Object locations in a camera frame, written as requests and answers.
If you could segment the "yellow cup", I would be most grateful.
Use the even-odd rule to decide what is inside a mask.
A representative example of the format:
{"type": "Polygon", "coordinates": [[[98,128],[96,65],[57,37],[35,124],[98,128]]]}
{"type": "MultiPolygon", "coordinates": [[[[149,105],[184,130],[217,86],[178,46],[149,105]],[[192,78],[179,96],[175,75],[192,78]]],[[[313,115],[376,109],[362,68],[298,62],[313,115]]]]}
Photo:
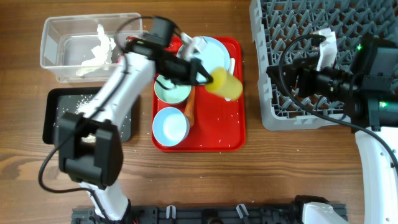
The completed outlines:
{"type": "Polygon", "coordinates": [[[223,67],[218,67],[211,72],[212,83],[205,84],[207,92],[214,95],[237,100],[243,93],[243,84],[223,67]]]}

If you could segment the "blue bowl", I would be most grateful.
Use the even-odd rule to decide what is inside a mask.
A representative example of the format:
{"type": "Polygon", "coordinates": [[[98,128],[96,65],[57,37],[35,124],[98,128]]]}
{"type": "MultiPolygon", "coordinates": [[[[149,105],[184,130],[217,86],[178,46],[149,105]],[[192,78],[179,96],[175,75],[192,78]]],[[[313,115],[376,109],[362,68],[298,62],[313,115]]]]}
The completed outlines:
{"type": "Polygon", "coordinates": [[[152,133],[156,141],[165,147],[181,143],[188,136],[189,130],[187,117],[174,107],[161,109],[152,122],[152,133]]]}

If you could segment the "white rice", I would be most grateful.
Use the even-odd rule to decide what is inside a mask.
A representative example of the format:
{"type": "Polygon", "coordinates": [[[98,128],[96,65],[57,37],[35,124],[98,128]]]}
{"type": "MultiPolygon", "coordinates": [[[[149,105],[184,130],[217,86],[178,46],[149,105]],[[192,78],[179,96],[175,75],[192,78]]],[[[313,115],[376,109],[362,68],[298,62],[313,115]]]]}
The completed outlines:
{"type": "MultiPolygon", "coordinates": [[[[65,112],[80,114],[86,105],[94,97],[94,94],[88,95],[63,95],[58,98],[58,105],[55,110],[55,121],[53,122],[53,141],[58,143],[58,121],[65,112]]],[[[132,136],[131,130],[132,111],[129,110],[123,119],[120,127],[120,137],[122,142],[128,142],[132,136]]]]}

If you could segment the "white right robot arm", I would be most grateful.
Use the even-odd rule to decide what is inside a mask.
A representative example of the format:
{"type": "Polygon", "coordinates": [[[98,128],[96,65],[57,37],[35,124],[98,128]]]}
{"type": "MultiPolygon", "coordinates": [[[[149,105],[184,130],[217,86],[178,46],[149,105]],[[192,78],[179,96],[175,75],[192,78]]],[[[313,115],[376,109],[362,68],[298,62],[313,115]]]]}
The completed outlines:
{"type": "Polygon", "coordinates": [[[364,221],[397,222],[397,44],[370,35],[356,44],[348,72],[334,68],[337,43],[334,34],[305,36],[318,49],[316,57],[280,60],[268,68],[281,92],[302,105],[302,99],[319,94],[343,103],[346,126],[355,136],[363,170],[364,221]]]}

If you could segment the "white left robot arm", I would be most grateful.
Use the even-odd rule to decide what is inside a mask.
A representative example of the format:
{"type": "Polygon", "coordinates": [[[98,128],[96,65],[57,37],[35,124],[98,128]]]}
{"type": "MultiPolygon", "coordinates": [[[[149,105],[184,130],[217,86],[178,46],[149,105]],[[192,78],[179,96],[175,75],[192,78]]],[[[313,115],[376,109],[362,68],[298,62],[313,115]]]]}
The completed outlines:
{"type": "Polygon", "coordinates": [[[199,85],[197,74],[213,79],[193,54],[207,46],[202,37],[181,32],[180,57],[167,51],[178,26],[164,17],[153,17],[150,32],[121,44],[121,58],[109,80],[80,114],[65,113],[58,123],[59,169],[87,191],[97,216],[104,223],[128,223],[131,203],[123,194],[118,176],[123,166],[119,129],[144,87],[159,73],[176,85],[199,85]]]}

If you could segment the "clear plastic waste bin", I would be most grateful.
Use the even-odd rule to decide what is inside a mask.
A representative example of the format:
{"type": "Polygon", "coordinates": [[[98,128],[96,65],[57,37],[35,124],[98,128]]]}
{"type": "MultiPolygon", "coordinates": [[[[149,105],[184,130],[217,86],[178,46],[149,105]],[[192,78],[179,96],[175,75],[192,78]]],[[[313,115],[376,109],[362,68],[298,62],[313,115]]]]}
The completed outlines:
{"type": "Polygon", "coordinates": [[[100,44],[97,26],[104,33],[119,41],[127,36],[139,37],[144,32],[140,14],[89,14],[78,16],[49,17],[44,24],[40,46],[40,66],[51,71],[60,83],[104,82],[117,67],[120,51],[112,51],[111,64],[100,65],[98,70],[78,77],[81,63],[94,57],[92,48],[100,44]]]}

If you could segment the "black waste tray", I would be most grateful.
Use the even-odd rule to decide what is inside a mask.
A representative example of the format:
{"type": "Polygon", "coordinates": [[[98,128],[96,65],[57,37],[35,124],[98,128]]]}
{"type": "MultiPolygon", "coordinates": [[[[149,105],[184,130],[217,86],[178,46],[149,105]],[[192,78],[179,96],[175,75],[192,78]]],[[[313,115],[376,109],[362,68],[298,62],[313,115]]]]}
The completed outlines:
{"type": "MultiPolygon", "coordinates": [[[[94,94],[94,96],[99,92],[100,86],[96,87],[80,87],[80,88],[56,88],[51,90],[47,96],[47,105],[45,111],[44,128],[42,134],[42,140],[45,144],[55,144],[53,141],[53,122],[55,121],[55,110],[58,105],[58,98],[63,95],[88,95],[94,94]]],[[[131,130],[132,136],[138,133],[139,130],[139,109],[140,109],[139,96],[136,102],[133,104],[131,116],[131,130]]]]}

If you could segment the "light blue plate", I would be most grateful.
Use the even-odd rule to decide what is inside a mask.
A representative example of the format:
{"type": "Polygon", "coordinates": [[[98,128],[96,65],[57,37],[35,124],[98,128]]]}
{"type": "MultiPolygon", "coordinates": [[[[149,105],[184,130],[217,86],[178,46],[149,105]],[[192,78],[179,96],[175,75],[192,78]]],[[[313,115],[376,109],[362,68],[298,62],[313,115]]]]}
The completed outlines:
{"type": "MultiPolygon", "coordinates": [[[[192,58],[200,59],[201,64],[204,66],[204,68],[209,74],[211,74],[211,72],[218,67],[229,69],[230,56],[226,47],[219,40],[215,38],[207,36],[197,36],[197,37],[204,37],[204,39],[208,42],[208,45],[202,52],[195,53],[192,58]]],[[[179,48],[177,52],[178,58],[180,58],[181,50],[183,50],[182,46],[179,48]]],[[[197,80],[199,82],[205,81],[204,77],[201,76],[200,74],[197,75],[197,80]]]]}

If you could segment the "green bowl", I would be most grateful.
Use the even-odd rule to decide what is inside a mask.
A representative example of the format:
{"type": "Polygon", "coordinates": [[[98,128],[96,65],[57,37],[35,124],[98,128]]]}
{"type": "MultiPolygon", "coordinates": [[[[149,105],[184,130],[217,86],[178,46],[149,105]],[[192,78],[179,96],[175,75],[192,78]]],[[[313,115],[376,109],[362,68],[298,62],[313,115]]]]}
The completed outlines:
{"type": "Polygon", "coordinates": [[[188,98],[191,89],[189,85],[175,85],[162,75],[159,75],[154,83],[155,95],[170,105],[183,103],[188,98]]]}

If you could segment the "white plastic spoon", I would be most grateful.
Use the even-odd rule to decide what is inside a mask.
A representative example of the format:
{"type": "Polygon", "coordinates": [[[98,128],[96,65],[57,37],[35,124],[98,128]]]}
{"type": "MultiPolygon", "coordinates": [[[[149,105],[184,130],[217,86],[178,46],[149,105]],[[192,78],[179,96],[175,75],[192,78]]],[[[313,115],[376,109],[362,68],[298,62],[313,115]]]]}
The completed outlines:
{"type": "Polygon", "coordinates": [[[235,65],[236,65],[236,60],[234,58],[230,58],[230,65],[229,65],[229,69],[228,69],[228,76],[226,79],[226,83],[227,83],[227,92],[228,95],[230,95],[231,93],[231,78],[234,77],[233,73],[234,73],[234,69],[235,69],[235,65]]]}

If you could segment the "orange carrot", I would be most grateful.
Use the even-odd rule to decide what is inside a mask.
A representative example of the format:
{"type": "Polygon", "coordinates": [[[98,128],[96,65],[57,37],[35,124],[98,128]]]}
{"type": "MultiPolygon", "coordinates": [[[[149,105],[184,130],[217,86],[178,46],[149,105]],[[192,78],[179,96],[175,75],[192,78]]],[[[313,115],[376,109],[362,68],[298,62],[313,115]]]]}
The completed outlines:
{"type": "Polygon", "coordinates": [[[188,119],[190,127],[192,127],[195,124],[194,107],[195,107],[195,87],[192,86],[190,94],[186,101],[185,111],[184,111],[184,115],[188,119]]]}

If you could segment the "red snack wrapper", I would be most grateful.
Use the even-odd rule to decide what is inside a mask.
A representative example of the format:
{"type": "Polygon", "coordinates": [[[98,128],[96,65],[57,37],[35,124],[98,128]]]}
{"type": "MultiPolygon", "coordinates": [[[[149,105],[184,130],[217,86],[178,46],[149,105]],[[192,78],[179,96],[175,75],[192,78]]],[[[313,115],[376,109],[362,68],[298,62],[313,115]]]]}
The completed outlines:
{"type": "MultiPolygon", "coordinates": [[[[125,39],[125,45],[127,45],[128,43],[130,43],[131,41],[133,41],[134,39],[136,39],[137,37],[136,36],[127,36],[126,37],[126,39],[125,39]]],[[[121,57],[124,55],[124,53],[123,52],[121,52],[121,56],[120,56],[120,58],[118,59],[118,62],[120,61],[120,59],[121,59],[121,57]]]]}

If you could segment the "red serving tray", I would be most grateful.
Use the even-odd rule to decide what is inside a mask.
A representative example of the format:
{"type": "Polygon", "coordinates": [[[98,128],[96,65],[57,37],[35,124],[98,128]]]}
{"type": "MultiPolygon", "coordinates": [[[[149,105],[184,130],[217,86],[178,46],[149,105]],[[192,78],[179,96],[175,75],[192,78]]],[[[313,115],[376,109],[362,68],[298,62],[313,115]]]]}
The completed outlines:
{"type": "MultiPolygon", "coordinates": [[[[242,52],[239,42],[232,37],[212,37],[221,42],[220,47],[228,51],[228,60],[232,57],[236,60],[233,75],[243,83],[242,52]]],[[[238,100],[226,101],[219,96],[208,93],[204,87],[195,88],[194,101],[195,122],[190,128],[187,138],[176,146],[167,147],[154,136],[153,145],[163,152],[226,152],[239,149],[246,140],[246,122],[244,95],[238,100]]],[[[185,103],[168,105],[161,101],[153,91],[152,100],[152,124],[156,114],[166,108],[174,107],[181,112],[185,110],[185,103]]]]}

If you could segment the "white crumpled tissue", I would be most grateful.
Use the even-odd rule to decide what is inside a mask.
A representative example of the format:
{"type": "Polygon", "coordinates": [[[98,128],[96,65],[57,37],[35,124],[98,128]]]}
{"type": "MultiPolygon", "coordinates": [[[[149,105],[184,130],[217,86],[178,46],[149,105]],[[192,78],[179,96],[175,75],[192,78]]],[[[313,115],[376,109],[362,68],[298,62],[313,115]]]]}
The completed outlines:
{"type": "Polygon", "coordinates": [[[108,37],[104,33],[104,28],[101,24],[98,24],[97,26],[97,33],[100,44],[93,47],[91,50],[94,57],[81,63],[83,68],[79,69],[76,72],[76,75],[78,77],[82,77],[87,73],[94,72],[95,70],[100,69],[100,65],[107,65],[112,63],[112,51],[116,47],[116,43],[112,37],[108,37]]]}

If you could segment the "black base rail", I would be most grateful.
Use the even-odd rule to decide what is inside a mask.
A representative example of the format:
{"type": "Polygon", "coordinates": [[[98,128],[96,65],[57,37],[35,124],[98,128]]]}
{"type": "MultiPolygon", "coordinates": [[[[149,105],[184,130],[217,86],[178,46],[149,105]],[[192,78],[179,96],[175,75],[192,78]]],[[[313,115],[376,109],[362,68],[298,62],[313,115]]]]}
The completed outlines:
{"type": "MultiPolygon", "coordinates": [[[[272,207],[247,207],[250,223],[290,223],[287,204],[272,207]]],[[[132,207],[132,223],[163,224],[163,223],[208,223],[210,218],[219,218],[223,223],[243,223],[235,207],[178,207],[176,218],[172,221],[167,218],[165,207],[141,206],[132,207]]],[[[104,223],[105,220],[98,217],[95,209],[76,208],[72,210],[72,223],[104,223]]]]}

